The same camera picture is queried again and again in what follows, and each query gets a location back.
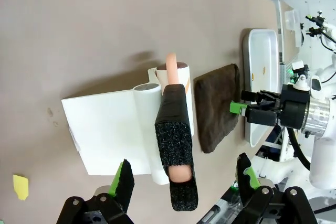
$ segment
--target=paper roll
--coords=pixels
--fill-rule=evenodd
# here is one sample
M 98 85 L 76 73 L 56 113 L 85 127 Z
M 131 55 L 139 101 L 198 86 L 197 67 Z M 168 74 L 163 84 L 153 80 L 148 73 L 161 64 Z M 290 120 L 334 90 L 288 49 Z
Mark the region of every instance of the paper roll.
M 157 83 L 142 84 L 133 88 L 133 94 L 153 181 L 159 185 L 168 184 L 169 180 L 162 167 L 154 127 L 161 104 L 161 86 Z
M 191 136 L 193 136 L 194 135 L 194 118 L 193 118 L 193 103 L 192 103 L 192 96 L 191 96 L 190 69 L 187 64 L 182 63 L 182 62 L 178 62 L 177 66 L 178 66 L 177 73 L 179 75 L 179 83 L 183 84 L 186 90 L 190 130 L 191 130 Z M 164 88 L 168 85 L 167 70 L 165 69 L 164 65 L 157 67 L 156 76 L 161 85 L 161 92 L 163 93 Z

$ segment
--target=white cylinder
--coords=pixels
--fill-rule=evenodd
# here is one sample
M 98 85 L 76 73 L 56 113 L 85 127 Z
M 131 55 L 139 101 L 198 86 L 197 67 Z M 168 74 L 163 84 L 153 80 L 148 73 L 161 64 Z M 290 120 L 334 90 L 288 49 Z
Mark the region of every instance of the white cylinder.
M 319 189 L 336 188 L 336 140 L 316 138 L 311 158 L 309 179 Z
M 168 184 L 169 179 L 162 167 L 154 126 L 161 104 L 161 86 L 157 83 L 142 84 L 133 88 L 133 94 L 153 181 L 159 185 Z
M 179 75 L 179 83 L 183 84 L 186 90 L 186 100 L 188 108 L 188 117 L 191 130 L 191 136 L 194 135 L 194 118 L 193 118 L 193 102 L 191 95 L 190 69 L 185 63 L 178 62 L 177 74 Z M 162 93 L 168 85 L 167 70 L 156 70 L 156 76 L 160 82 Z

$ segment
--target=yellow sticky note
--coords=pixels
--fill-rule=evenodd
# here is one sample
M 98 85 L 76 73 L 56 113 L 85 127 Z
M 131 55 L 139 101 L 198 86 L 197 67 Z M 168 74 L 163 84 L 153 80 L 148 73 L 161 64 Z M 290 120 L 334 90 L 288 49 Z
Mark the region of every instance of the yellow sticky note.
M 14 191 L 20 200 L 25 200 L 28 195 L 28 178 L 13 175 Z

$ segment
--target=screw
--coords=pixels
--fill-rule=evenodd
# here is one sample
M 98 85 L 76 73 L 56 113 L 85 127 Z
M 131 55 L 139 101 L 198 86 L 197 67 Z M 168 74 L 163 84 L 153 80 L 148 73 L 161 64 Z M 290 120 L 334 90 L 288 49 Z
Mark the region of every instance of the screw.
M 297 191 L 295 189 L 292 189 L 289 193 L 295 196 L 297 194 Z
M 261 192 L 262 192 L 263 194 L 268 194 L 268 193 L 269 193 L 269 190 L 268 190 L 267 188 L 263 188 L 263 189 L 261 190 Z

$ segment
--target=black sponge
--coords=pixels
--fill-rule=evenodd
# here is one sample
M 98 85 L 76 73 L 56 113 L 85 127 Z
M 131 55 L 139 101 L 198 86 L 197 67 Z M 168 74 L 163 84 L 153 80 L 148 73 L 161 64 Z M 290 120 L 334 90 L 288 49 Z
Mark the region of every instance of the black sponge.
M 155 121 L 156 138 L 162 166 L 167 173 L 172 165 L 190 165 L 193 177 L 184 183 L 170 180 L 170 194 L 175 211 L 192 211 L 198 205 L 198 193 L 193 164 L 193 142 L 188 118 L 185 88 L 181 84 L 167 85 Z

